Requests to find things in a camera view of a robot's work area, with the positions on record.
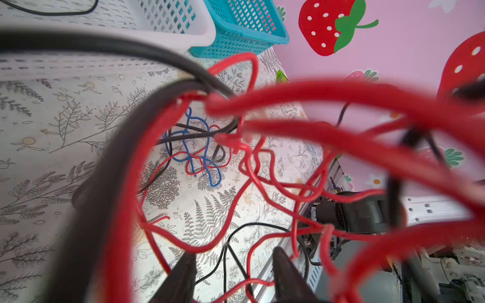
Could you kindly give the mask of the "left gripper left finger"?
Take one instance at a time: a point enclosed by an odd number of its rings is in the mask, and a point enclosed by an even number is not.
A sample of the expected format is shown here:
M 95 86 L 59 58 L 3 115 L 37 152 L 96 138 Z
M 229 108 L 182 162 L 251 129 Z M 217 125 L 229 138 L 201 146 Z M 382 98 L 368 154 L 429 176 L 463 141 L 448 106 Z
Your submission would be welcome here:
M 149 303 L 193 302 L 196 256 L 184 253 Z

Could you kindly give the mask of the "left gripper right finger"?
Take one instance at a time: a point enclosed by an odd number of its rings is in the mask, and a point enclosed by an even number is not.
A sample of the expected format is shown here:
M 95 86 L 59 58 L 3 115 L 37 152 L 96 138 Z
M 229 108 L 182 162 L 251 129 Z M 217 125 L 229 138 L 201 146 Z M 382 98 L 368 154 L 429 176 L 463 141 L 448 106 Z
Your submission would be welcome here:
M 281 247 L 272 253 L 275 302 L 320 302 Z

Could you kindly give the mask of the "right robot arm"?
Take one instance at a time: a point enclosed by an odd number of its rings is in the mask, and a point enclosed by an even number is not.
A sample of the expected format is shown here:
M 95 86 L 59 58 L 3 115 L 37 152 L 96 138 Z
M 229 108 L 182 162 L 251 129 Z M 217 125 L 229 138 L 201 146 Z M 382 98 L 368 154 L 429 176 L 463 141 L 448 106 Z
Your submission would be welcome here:
M 407 196 L 403 199 L 402 215 L 405 226 L 468 220 L 472 213 L 445 196 Z M 374 195 L 354 203 L 338 203 L 320 197 L 311 207 L 310 218 L 322 224 L 332 224 L 338 231 L 353 234 L 381 234 L 389 229 L 384 208 L 384 195 Z

